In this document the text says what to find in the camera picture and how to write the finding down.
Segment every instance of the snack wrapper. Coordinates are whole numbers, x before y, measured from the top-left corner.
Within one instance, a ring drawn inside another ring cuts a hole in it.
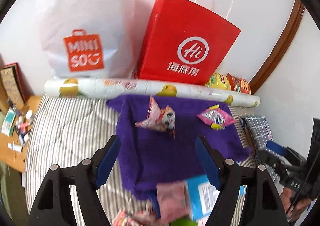
[[[143,226],[143,224],[135,221],[124,210],[120,210],[112,221],[112,226]]]
[[[157,200],[160,207],[162,224],[168,224],[190,213],[190,206],[186,200],[186,185],[184,181],[158,183]]]
[[[150,96],[147,119],[136,122],[136,127],[151,129],[159,132],[168,132],[174,138],[175,112],[170,107],[160,108],[155,98]]]
[[[227,112],[220,109],[219,105],[206,109],[198,114],[197,117],[215,130],[225,129],[227,126],[236,122]]]
[[[136,212],[132,218],[146,226],[169,226],[169,224],[161,223],[161,218],[157,217],[156,211],[150,200],[147,201],[146,210]]]
[[[231,85],[231,90],[251,94],[250,84],[247,80],[234,77],[230,73],[227,74],[227,79]]]
[[[210,77],[209,81],[205,84],[205,86],[209,88],[231,90],[231,86],[227,77],[219,73],[212,74],[212,76]]]

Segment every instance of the white wall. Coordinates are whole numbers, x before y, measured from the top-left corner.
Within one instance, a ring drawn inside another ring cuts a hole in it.
[[[134,46],[140,50],[145,27],[155,0],[135,0]],[[231,0],[199,0],[225,16]],[[294,0],[234,0],[228,20],[242,32],[218,67],[250,80],[278,40]],[[50,67],[41,52],[34,16],[35,0],[17,0],[0,24],[0,53],[5,63],[19,62],[35,94],[42,94],[50,79]]]
[[[307,157],[313,128],[320,118],[320,31],[308,11],[288,51],[256,92],[256,113],[266,116],[278,144]]]

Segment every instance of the blue packaging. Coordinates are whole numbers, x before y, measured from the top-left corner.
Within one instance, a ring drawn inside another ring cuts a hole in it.
[[[209,216],[219,196],[219,191],[211,185],[207,176],[200,175],[189,178],[187,189],[190,201],[190,217],[193,221]],[[244,186],[240,187],[239,196],[245,193]]]

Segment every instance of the purple cloth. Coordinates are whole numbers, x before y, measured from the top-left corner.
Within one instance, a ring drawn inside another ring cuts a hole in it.
[[[243,148],[236,127],[213,130],[197,114],[219,104],[231,115],[225,103],[198,99],[155,96],[160,108],[167,105],[175,111],[175,139],[169,133],[136,128],[135,123],[147,118],[149,96],[121,95],[107,106],[120,113],[116,134],[121,140],[118,155],[122,185],[138,199],[147,199],[147,192],[159,182],[174,182],[204,174],[197,157],[195,139],[206,137],[211,147],[224,158],[245,160],[251,148]]]

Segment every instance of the pink package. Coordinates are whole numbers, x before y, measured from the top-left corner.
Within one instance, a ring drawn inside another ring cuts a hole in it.
[[[174,138],[175,112],[170,107],[160,108],[154,97],[150,96],[147,119],[136,122],[136,127],[147,128],[159,132],[168,132]]]
[[[217,106],[218,105],[206,109],[198,114],[197,117],[215,130],[225,129],[227,126],[236,122],[233,117]]]
[[[143,226],[143,224],[132,219],[124,210],[120,210],[112,221],[112,226]]]
[[[162,224],[168,224],[190,213],[185,182],[157,184],[157,200]]]
[[[147,201],[146,210],[136,212],[132,218],[146,226],[169,226],[169,224],[161,223],[161,219],[157,217],[153,204],[150,200]]]

